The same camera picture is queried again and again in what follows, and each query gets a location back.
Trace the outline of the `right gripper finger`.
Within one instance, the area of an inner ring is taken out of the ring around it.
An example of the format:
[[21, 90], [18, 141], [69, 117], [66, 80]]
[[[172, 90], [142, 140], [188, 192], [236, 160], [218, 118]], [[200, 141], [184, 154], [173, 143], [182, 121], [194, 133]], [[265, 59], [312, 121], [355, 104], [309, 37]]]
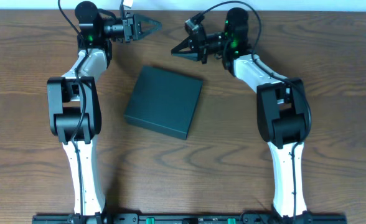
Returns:
[[192, 39], [190, 37], [185, 38], [181, 43], [171, 49], [172, 55], [189, 55], [192, 54], [193, 51], [191, 49], [190, 43]]
[[195, 62], [200, 61], [199, 55], [197, 52], [184, 51], [184, 52], [172, 52], [171, 54], [173, 56], [185, 58], [185, 59], [192, 60]]

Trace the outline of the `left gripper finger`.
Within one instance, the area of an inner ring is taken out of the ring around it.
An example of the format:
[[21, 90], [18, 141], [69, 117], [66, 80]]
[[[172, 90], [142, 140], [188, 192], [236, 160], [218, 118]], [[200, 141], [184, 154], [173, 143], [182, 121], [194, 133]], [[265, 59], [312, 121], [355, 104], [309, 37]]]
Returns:
[[139, 32], [138, 32], [138, 40], [141, 40], [141, 39], [145, 38], [146, 36], [157, 32], [161, 28], [162, 28], [162, 25], [160, 25], [160, 24], [158, 26], [147, 27], [145, 30], [143, 30], [143, 28], [140, 27]]
[[149, 17], [146, 17], [144, 15], [141, 15], [141, 14], [135, 14], [135, 19], [138, 21], [138, 22], [144, 22], [146, 24], [151, 24], [153, 26], [157, 26], [157, 27], [161, 27], [162, 24], [159, 22], [159, 21], [156, 21], [154, 19], [151, 19]]

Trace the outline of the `black gift box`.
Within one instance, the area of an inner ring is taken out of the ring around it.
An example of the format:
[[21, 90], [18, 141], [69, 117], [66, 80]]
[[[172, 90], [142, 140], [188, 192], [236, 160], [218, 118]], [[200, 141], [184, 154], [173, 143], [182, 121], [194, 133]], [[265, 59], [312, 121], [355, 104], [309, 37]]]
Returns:
[[129, 124], [186, 140], [202, 85], [195, 77], [144, 66], [124, 118]]

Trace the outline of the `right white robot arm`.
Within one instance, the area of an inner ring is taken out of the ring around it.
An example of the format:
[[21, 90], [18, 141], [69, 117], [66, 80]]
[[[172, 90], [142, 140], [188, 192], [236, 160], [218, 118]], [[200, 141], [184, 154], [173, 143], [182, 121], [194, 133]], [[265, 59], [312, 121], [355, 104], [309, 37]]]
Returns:
[[311, 130], [303, 81], [280, 75], [261, 61], [257, 45], [248, 42], [249, 16], [245, 9], [230, 9], [219, 33], [206, 33], [204, 18], [205, 13], [200, 12], [186, 20], [188, 36], [171, 54], [202, 64], [214, 54], [222, 59], [224, 69], [256, 93], [258, 130], [273, 161], [273, 210], [280, 219], [296, 223], [307, 210], [301, 156]]

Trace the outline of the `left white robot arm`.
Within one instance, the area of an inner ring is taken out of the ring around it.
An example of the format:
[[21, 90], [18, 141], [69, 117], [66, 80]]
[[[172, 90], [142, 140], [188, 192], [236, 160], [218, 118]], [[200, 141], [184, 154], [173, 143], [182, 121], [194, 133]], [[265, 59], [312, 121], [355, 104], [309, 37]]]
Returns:
[[82, 1], [75, 8], [77, 60], [61, 77], [47, 81], [49, 126], [68, 157], [75, 193], [74, 215], [80, 220], [103, 214], [106, 200], [96, 161], [101, 110], [96, 82], [109, 67], [112, 43], [141, 40], [161, 29], [159, 21], [125, 12], [120, 16]]

